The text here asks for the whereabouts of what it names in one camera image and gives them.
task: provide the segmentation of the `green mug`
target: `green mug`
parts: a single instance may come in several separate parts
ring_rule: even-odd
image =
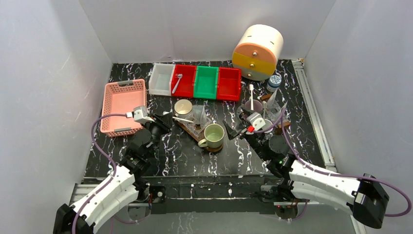
[[[198,142],[199,147],[219,148],[224,142],[224,128],[216,123],[208,125],[204,130],[204,139]]]

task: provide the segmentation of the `red tray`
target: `red tray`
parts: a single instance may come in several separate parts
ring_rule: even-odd
[[[175,71],[173,72],[172,82],[170,84],[171,95],[173,97],[193,98],[196,69],[197,66],[192,65],[175,65]],[[178,82],[178,74],[182,74],[182,78],[175,93],[172,93],[176,82]]]
[[[218,73],[217,99],[239,101],[240,94],[241,69],[220,67]]]

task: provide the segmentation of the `yellow drawer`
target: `yellow drawer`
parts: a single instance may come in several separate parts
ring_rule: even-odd
[[[238,53],[232,54],[232,64],[248,68],[252,71],[272,75],[275,71],[275,64],[251,58]]]

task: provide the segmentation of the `gray wall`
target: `gray wall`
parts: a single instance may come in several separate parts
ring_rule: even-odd
[[[338,170],[370,173],[413,197],[413,1],[338,0],[305,70]],[[396,192],[389,213],[406,209]],[[411,233],[413,214],[379,231]]]
[[[258,23],[281,32],[281,58],[303,58],[334,2],[80,0],[114,63],[228,60]]]
[[[0,1],[1,233],[51,233],[84,174],[111,61],[77,1]]]

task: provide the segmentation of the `tabletop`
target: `tabletop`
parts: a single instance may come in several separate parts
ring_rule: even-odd
[[[202,65],[215,67],[232,67],[231,61],[182,62],[176,64]],[[146,88],[152,73],[153,63],[114,64],[109,82],[131,79],[144,79]],[[294,72],[291,60],[279,60],[275,74],[282,77],[282,83],[276,95],[276,102],[286,107],[287,119],[291,125],[289,133],[294,148],[305,160],[325,168],[319,150],[316,135],[307,112],[300,86]],[[268,94],[266,82],[242,78],[240,101],[221,101],[193,98],[192,104],[205,105],[206,114],[215,123],[223,126],[223,120],[234,123],[237,108],[249,99],[249,84],[254,84],[254,99]],[[161,114],[172,111],[172,107],[181,98],[147,95],[149,112]],[[96,128],[96,142],[108,152],[115,162],[119,162],[125,154],[130,136],[108,137]],[[200,147],[197,142],[177,124],[174,123],[172,132],[162,137],[158,153],[150,158],[151,167],[145,176],[244,176],[269,174],[265,162],[250,149],[242,139],[228,140],[225,136],[224,147],[218,153],[210,153]],[[91,148],[86,166],[85,177],[106,177],[110,172],[109,162],[95,148]]]

